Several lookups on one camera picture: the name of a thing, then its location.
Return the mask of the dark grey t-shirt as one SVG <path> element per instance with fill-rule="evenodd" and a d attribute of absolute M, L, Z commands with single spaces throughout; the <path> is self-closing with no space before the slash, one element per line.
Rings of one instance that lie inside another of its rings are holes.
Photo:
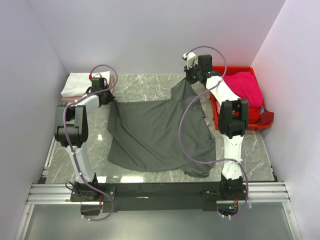
<path fill-rule="evenodd" d="M 191 177 L 209 176 L 216 141 L 192 86 L 182 79 L 167 100 L 110 105 L 107 130 L 112 135 L 108 161 L 139 172 L 180 169 Z"/>

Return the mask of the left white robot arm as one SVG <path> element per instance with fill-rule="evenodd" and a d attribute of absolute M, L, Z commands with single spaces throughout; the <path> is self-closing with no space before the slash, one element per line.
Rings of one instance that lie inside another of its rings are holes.
<path fill-rule="evenodd" d="M 54 138 L 68 153 L 75 172 L 72 193 L 79 201 L 113 201 L 113 196 L 104 193 L 99 187 L 97 175 L 93 170 L 87 151 L 89 137 L 88 113 L 111 103 L 115 97 L 112 86 L 104 77 L 89 76 L 91 87 L 83 96 L 66 105 L 58 105 L 55 110 Z"/>

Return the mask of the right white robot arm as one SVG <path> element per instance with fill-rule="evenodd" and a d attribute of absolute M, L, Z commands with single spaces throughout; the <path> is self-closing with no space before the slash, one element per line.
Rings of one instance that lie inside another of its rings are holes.
<path fill-rule="evenodd" d="M 249 103 L 236 95 L 226 84 L 224 78 L 227 66 L 224 67 L 223 74 L 214 71 L 211 55 L 197 56 L 191 51 L 185 53 L 182 59 L 186 61 L 186 80 L 191 84 L 202 83 L 220 105 L 218 130 L 223 136 L 225 161 L 219 194 L 230 200 L 245 191 L 241 161 L 242 143 L 249 124 Z"/>

